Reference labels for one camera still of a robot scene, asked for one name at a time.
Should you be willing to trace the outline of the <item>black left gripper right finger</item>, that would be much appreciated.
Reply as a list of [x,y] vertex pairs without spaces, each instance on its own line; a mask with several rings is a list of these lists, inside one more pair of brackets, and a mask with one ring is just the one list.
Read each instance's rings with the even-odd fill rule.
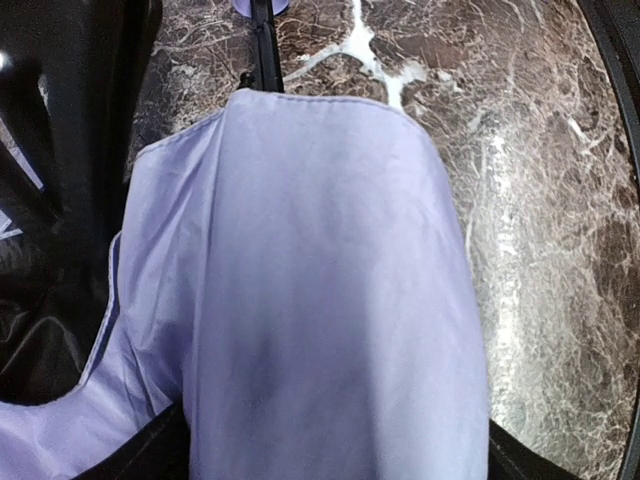
[[491,420],[488,479],[579,480],[579,477],[536,454]]

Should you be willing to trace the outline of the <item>lavender and black folding umbrella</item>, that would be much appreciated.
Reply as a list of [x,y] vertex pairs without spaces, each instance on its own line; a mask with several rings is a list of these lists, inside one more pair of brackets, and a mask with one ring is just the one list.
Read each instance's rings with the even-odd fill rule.
[[72,479],[172,404],[191,479],[483,479],[446,169],[385,104],[244,88],[121,185],[156,1],[5,1],[1,475]]

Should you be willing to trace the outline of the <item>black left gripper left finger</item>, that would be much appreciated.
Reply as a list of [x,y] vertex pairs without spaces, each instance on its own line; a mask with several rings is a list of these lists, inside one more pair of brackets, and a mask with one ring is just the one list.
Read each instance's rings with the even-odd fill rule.
[[76,476],[85,480],[187,480],[189,427],[172,404],[107,459]]

